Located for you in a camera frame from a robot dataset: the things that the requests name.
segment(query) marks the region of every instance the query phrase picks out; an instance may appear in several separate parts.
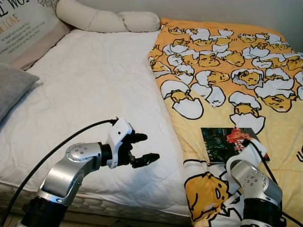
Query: cartoon egg character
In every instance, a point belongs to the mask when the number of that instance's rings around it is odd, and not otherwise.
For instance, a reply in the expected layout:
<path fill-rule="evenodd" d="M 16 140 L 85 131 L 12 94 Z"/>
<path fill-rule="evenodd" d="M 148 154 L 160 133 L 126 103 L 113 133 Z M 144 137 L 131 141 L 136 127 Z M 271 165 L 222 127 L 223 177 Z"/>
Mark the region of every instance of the cartoon egg character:
<path fill-rule="evenodd" d="M 160 61 L 151 60 L 150 64 L 155 78 L 159 78 L 160 76 L 166 74 L 171 74 L 170 69 Z"/>
<path fill-rule="evenodd" d="M 187 29 L 186 33 L 189 34 L 193 44 L 198 46 L 206 46 L 212 43 L 212 39 L 209 38 L 210 32 L 205 28 Z"/>
<path fill-rule="evenodd" d="M 188 44 L 190 41 L 186 41 L 184 38 L 175 39 L 173 43 L 166 45 L 163 48 L 163 52 L 166 55 L 172 55 L 176 53 L 182 53 L 188 49 Z"/>
<path fill-rule="evenodd" d="M 175 76 L 186 84 L 190 84 L 194 79 L 194 69 L 190 65 L 178 65 L 173 73 Z"/>
<path fill-rule="evenodd" d="M 191 89 L 197 92 L 201 97 L 207 98 L 212 92 L 211 86 L 200 85 L 199 83 L 194 83 L 191 85 Z"/>
<path fill-rule="evenodd" d="M 223 53 L 218 53 L 217 57 L 238 67 L 241 67 L 245 63 L 243 56 L 237 51 L 225 51 Z"/>
<path fill-rule="evenodd" d="M 270 45 L 281 43 L 281 37 L 272 33 L 260 33 L 256 34 L 256 37 L 259 39 L 265 39 L 265 41 L 269 42 Z"/>
<path fill-rule="evenodd" d="M 204 70 L 196 74 L 196 79 L 200 85 L 209 86 L 228 81 L 230 76 L 226 73 Z"/>
<path fill-rule="evenodd" d="M 173 35 L 182 35 L 185 33 L 185 31 L 184 31 L 184 29 L 175 27 L 175 28 L 169 28 L 169 33 L 171 33 Z"/>
<path fill-rule="evenodd" d="M 222 89 L 218 86 L 212 86 L 212 91 L 209 94 L 209 96 L 206 98 L 206 101 L 212 106 L 212 107 L 219 107 L 222 106 L 225 102 L 225 94 L 222 91 Z"/>
<path fill-rule="evenodd" d="M 297 68 L 303 68 L 303 59 L 299 56 L 288 58 L 287 66 L 289 70 L 295 70 Z"/>
<path fill-rule="evenodd" d="M 188 180 L 185 189 L 193 221 L 205 214 L 217 211 L 220 205 L 229 197 L 226 183 L 210 172 Z"/>
<path fill-rule="evenodd" d="M 186 65 L 191 65 L 191 66 L 198 64 L 199 55 L 200 53 L 193 49 L 189 49 L 187 51 L 178 54 L 178 56 L 182 58 L 183 62 Z"/>
<path fill-rule="evenodd" d="M 288 112 L 295 100 L 295 93 L 292 91 L 294 80 L 268 80 L 262 87 L 255 88 L 255 93 L 262 101 L 277 112 Z"/>
<path fill-rule="evenodd" d="M 233 35 L 233 31 L 229 31 L 227 29 L 225 30 L 218 30 L 220 35 L 214 35 L 211 36 L 210 38 L 213 39 L 215 41 L 215 44 L 217 46 L 225 46 L 228 45 L 232 39 L 230 38 L 230 36 Z"/>
<path fill-rule="evenodd" d="M 204 226 L 222 226 L 223 223 L 225 226 L 240 226 L 244 210 L 244 196 L 239 195 L 237 192 L 235 194 L 235 200 L 230 204 L 225 206 L 218 214 L 209 215 L 206 217 Z"/>
<path fill-rule="evenodd" d="M 255 35 L 239 34 L 238 37 L 244 43 L 253 43 L 253 42 L 255 42 L 257 40 L 257 37 Z"/>
<path fill-rule="evenodd" d="M 198 65 L 200 67 L 213 67 L 220 65 L 220 62 L 216 57 L 216 53 L 203 51 L 200 52 Z"/>
<path fill-rule="evenodd" d="M 150 52 L 150 56 L 154 59 L 157 60 L 163 55 L 163 52 L 160 50 L 160 45 L 154 45 L 153 49 Z"/>
<path fill-rule="evenodd" d="M 267 56 L 260 58 L 260 61 L 263 61 L 263 62 L 270 61 L 270 62 L 272 62 L 271 68 L 283 67 L 288 62 L 288 60 L 284 57 L 284 55 L 279 54 L 279 53 L 268 54 Z"/>
<path fill-rule="evenodd" d="M 290 78 L 281 68 L 266 69 L 264 82 L 266 82 L 268 80 L 275 80 L 275 79 L 289 80 Z"/>
<path fill-rule="evenodd" d="M 275 44 L 271 44 L 270 45 L 271 48 L 273 48 L 274 50 L 286 50 L 288 48 L 291 48 L 291 46 L 288 43 L 275 43 Z"/>
<path fill-rule="evenodd" d="M 183 63 L 182 57 L 178 57 L 176 54 L 167 57 L 169 65 L 178 66 Z"/>
<path fill-rule="evenodd" d="M 234 106 L 230 119 L 237 128 L 252 128 L 256 134 L 263 129 L 265 117 L 259 115 L 261 105 L 255 97 L 236 91 L 230 95 L 229 102 Z"/>
<path fill-rule="evenodd" d="M 203 115 L 203 106 L 200 99 L 193 98 L 190 88 L 181 81 L 167 80 L 162 83 L 161 94 L 163 99 L 168 97 L 173 102 L 172 108 L 187 119 L 198 119 Z"/>
<path fill-rule="evenodd" d="M 242 56 L 245 59 L 252 59 L 256 57 L 265 57 L 270 53 L 270 50 L 266 49 L 267 43 L 258 43 L 251 47 L 242 50 Z"/>
<path fill-rule="evenodd" d="M 263 71 L 257 69 L 240 69 L 232 72 L 233 83 L 244 85 L 247 89 L 262 86 L 263 77 Z"/>
<path fill-rule="evenodd" d="M 266 69 L 270 68 L 273 63 L 271 61 L 260 61 L 260 58 L 254 58 L 251 64 L 257 68 Z"/>

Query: gray pillow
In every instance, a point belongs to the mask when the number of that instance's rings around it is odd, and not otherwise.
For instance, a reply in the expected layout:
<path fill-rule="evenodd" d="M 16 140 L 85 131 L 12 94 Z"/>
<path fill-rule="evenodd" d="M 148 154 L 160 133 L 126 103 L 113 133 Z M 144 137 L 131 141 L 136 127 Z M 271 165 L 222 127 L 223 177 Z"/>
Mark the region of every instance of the gray pillow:
<path fill-rule="evenodd" d="M 40 78 L 0 63 L 0 121 Z"/>

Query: pillow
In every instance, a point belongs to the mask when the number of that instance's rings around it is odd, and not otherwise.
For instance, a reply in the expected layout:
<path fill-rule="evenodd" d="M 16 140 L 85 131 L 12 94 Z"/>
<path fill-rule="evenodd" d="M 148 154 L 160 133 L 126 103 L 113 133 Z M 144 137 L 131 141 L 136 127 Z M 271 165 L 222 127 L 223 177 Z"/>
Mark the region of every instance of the pillow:
<path fill-rule="evenodd" d="M 75 0 L 60 0 L 57 17 L 81 30 L 94 32 L 126 32 L 123 20 L 115 13 L 84 6 Z"/>
<path fill-rule="evenodd" d="M 0 121 L 40 78 L 0 63 Z"/>
<path fill-rule="evenodd" d="M 160 28 L 160 19 L 152 12 L 121 12 L 118 16 L 131 32 L 154 32 Z"/>
<path fill-rule="evenodd" d="M 56 16 L 57 1 L 18 1 L 13 6 L 0 0 L 0 62 L 26 70 L 70 31 Z"/>
<path fill-rule="evenodd" d="M 76 0 L 60 0 L 57 17 L 81 30 L 92 32 L 151 32 L 160 28 L 158 16 L 152 12 L 121 12 L 94 9 Z"/>

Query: white bed sheet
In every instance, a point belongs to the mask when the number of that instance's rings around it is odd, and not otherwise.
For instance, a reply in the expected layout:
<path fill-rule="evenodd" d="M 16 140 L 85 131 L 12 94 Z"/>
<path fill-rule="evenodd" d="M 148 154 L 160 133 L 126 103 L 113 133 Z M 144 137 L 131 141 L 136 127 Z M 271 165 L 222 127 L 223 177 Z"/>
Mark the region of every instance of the white bed sheet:
<path fill-rule="evenodd" d="M 158 33 L 73 30 L 29 69 L 40 80 L 0 123 L 0 182 L 19 185 L 69 135 L 118 116 L 148 135 L 134 145 L 133 154 L 157 152 L 160 159 L 138 169 L 103 167 L 84 179 L 79 193 L 188 215 L 181 147 L 147 63 Z M 71 144 L 105 142 L 109 129 L 98 126 L 74 138 L 39 169 L 26 190 L 38 189 Z"/>

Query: black cable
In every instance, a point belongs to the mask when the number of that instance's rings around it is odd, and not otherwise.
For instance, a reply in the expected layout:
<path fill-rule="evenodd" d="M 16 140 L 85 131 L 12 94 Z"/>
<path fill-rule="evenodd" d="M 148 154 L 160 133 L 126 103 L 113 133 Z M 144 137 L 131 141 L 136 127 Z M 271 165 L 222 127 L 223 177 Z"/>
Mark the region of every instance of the black cable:
<path fill-rule="evenodd" d="M 292 220 L 292 221 L 293 221 L 294 223 L 296 223 L 298 226 L 303 227 L 303 224 L 300 223 L 298 220 L 294 219 L 293 217 L 289 216 L 288 214 L 284 213 L 283 211 L 282 211 L 282 214 L 283 214 L 285 217 L 287 217 L 288 219 Z"/>
<path fill-rule="evenodd" d="M 13 204 L 15 203 L 17 197 L 19 196 L 20 192 L 22 191 L 23 187 L 27 184 L 27 182 L 29 181 L 29 179 L 34 175 L 34 173 L 40 168 L 40 166 L 51 156 L 53 155 L 58 149 L 60 149 L 63 145 L 65 145 L 68 141 L 70 141 L 71 139 L 73 139 L 74 137 L 78 136 L 79 134 L 83 133 L 84 131 L 86 131 L 87 129 L 90 129 L 92 127 L 95 127 L 97 125 L 101 125 L 101 124 L 105 124 L 105 123 L 111 123 L 112 125 L 114 125 L 117 122 L 118 119 L 111 119 L 111 120 L 105 120 L 105 121 L 100 121 L 100 122 L 96 122 L 94 124 L 91 124 L 79 131 L 77 131 L 76 133 L 72 134 L 70 137 L 68 137 L 67 139 L 65 139 L 64 141 L 62 141 L 60 144 L 58 144 L 54 149 L 52 149 L 33 169 L 32 171 L 26 176 L 26 178 L 24 179 L 24 181 L 21 183 L 21 185 L 18 187 L 18 189 L 16 190 L 15 194 L 13 195 L 13 197 L 11 198 L 9 205 L 7 206 L 4 215 L 2 217 L 1 223 L 0 223 L 0 227 L 4 227 L 4 223 L 9 215 L 9 212 L 11 210 L 11 208 L 13 207 Z"/>
<path fill-rule="evenodd" d="M 259 156 L 260 156 L 260 158 L 261 158 L 261 160 L 262 160 L 262 162 L 263 162 L 263 164 L 264 164 L 264 166 L 265 166 L 267 172 L 269 173 L 271 179 L 273 180 L 273 182 L 275 182 L 275 183 L 278 185 L 278 183 L 277 183 L 277 181 L 276 181 L 276 179 L 275 179 L 273 173 L 272 173 L 271 170 L 269 169 L 269 167 L 268 167 L 268 165 L 267 165 L 267 163 L 266 163 L 264 157 L 262 156 L 261 151 L 257 148 L 257 146 L 256 146 L 253 142 L 250 141 L 250 143 L 252 144 L 252 146 L 256 149 L 257 153 L 259 154 Z"/>
<path fill-rule="evenodd" d="M 252 146 L 254 147 L 254 149 L 255 149 L 255 150 L 257 151 L 257 153 L 259 154 L 259 156 L 260 156 L 260 158 L 261 158 L 261 160 L 262 160 L 262 162 L 263 162 L 263 164 L 264 164 L 264 166 L 265 166 L 267 172 L 269 173 L 271 179 L 273 180 L 273 182 L 275 182 L 275 183 L 278 185 L 278 183 L 277 183 L 277 181 L 276 181 L 276 179 L 275 179 L 273 173 L 271 172 L 271 170 L 270 170 L 269 166 L 267 165 L 267 163 L 266 163 L 264 157 L 262 156 L 261 151 L 258 149 L 258 147 L 257 147 L 251 140 L 249 140 L 249 142 L 250 142 L 250 144 L 252 144 Z M 291 217 L 290 215 L 288 215 L 288 214 L 286 214 L 285 212 L 282 211 L 282 200 L 281 200 L 281 202 L 280 202 L 280 209 L 281 209 L 282 214 L 283 214 L 285 217 L 287 217 L 288 219 L 290 219 L 291 221 L 293 221 L 294 223 L 296 223 L 298 226 L 303 227 L 303 224 L 302 224 L 302 223 L 300 223 L 298 220 L 294 219 L 293 217 Z"/>

